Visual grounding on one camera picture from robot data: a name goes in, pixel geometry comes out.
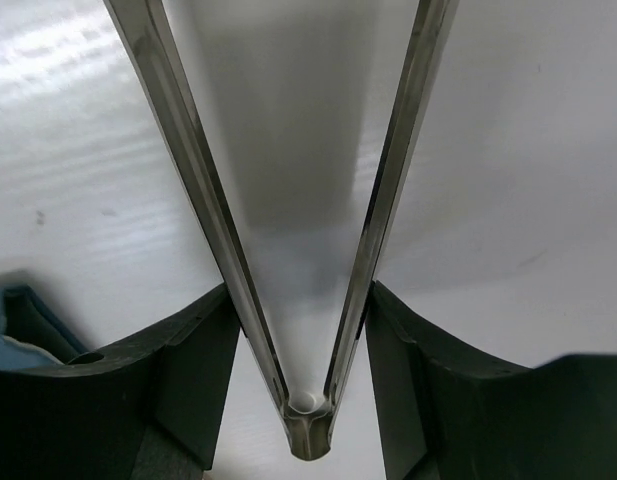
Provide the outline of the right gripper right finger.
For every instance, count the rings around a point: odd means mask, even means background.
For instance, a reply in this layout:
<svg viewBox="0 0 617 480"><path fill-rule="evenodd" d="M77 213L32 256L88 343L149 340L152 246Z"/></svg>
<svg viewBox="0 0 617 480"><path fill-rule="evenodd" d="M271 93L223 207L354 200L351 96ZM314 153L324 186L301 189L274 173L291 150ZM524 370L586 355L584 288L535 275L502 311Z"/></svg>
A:
<svg viewBox="0 0 617 480"><path fill-rule="evenodd" d="M382 284L365 335L390 479L617 479L617 354L526 368L427 321Z"/></svg>

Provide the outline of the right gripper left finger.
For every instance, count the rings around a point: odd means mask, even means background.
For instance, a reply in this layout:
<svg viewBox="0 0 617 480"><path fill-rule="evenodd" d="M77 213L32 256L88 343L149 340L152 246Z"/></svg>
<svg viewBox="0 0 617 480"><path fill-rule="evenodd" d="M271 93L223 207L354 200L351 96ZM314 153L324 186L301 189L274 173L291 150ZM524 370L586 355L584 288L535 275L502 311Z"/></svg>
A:
<svg viewBox="0 0 617 480"><path fill-rule="evenodd" d="M224 286L65 365L0 371L0 479L200 479L239 336Z"/></svg>

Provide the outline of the metal tongs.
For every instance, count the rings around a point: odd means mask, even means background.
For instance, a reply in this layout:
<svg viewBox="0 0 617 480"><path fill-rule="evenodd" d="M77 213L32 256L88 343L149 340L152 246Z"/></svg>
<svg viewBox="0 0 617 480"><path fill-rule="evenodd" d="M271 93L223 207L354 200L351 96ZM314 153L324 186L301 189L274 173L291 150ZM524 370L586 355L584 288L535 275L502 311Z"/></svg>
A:
<svg viewBox="0 0 617 480"><path fill-rule="evenodd" d="M324 382L324 400L306 412L291 403L164 5L160 1L108 1L105 6L228 287L284 425L290 451L304 461L320 459L331 449L333 423L354 360L372 286L458 4L422 1L417 7Z"/></svg>

